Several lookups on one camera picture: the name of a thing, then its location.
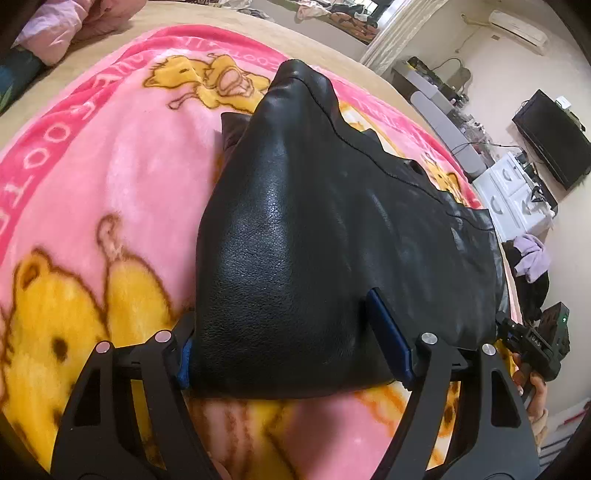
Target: black tv monitor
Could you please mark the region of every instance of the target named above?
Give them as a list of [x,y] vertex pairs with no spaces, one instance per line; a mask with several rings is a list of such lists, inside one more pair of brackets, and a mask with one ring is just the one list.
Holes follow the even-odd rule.
[[591,143],[541,90],[517,112],[513,122],[564,188],[571,188],[591,170]]

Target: black device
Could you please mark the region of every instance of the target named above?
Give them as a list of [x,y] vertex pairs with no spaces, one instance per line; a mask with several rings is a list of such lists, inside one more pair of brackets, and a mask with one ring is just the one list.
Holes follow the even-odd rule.
[[571,188],[591,171],[591,142],[541,90],[517,112],[513,122],[564,188]]
[[570,352],[569,309],[558,302],[542,313],[537,327],[524,326],[508,318],[499,319],[498,334],[503,344],[513,353],[521,355],[521,370],[527,379],[523,400],[532,389],[529,380],[532,371],[538,372],[545,381],[552,381],[560,372],[560,362]]
[[[538,475],[527,412],[492,345],[467,351],[421,333],[377,288],[369,291],[365,310],[392,373],[412,390],[372,480],[533,480]],[[0,432],[2,480],[220,480],[193,429],[178,381],[183,346],[194,327],[194,312],[187,312],[172,332],[161,330],[144,344],[97,344],[64,412],[51,474],[8,431]],[[143,381],[166,470],[145,458],[130,380]],[[450,380],[462,382],[450,447],[445,463],[426,472]],[[0,414],[0,429],[9,428]]]

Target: black cloth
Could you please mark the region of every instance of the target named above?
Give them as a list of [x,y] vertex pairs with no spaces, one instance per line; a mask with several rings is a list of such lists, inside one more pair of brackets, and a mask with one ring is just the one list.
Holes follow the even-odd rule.
[[190,380],[205,397],[302,398],[392,380],[363,300],[379,287],[421,331],[476,349],[509,312],[485,210],[350,127],[323,75],[281,65],[229,154],[197,239]]
[[542,305],[550,289],[548,272],[542,273],[535,282],[528,283],[526,275],[515,276],[515,267],[521,262],[523,256],[513,246],[513,240],[504,242],[503,250],[511,268],[511,275],[515,279],[515,289],[517,290],[521,316],[527,323],[534,323],[542,317]]

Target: lavender cloth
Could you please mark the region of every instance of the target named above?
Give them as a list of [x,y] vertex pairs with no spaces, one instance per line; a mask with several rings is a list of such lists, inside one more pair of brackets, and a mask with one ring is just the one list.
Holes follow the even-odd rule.
[[525,233],[513,240],[521,252],[521,261],[515,266],[515,276],[526,275],[527,283],[535,282],[550,266],[550,256],[544,244],[535,236]]

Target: pink blanket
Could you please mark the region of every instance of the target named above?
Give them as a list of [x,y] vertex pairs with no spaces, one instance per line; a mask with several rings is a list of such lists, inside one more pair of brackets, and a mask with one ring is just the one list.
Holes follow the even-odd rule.
[[[218,28],[163,28],[76,80],[0,154],[0,401],[45,468],[96,342],[143,342],[193,305],[197,228],[220,174],[220,114],[252,112],[284,60]],[[479,206],[422,128],[322,72],[348,123],[373,128],[387,151],[416,159],[438,188]],[[450,386],[430,466],[443,461],[458,390]],[[358,480],[371,477],[408,396],[394,383],[315,400],[187,405],[234,480]],[[158,463],[145,403],[135,399]]]

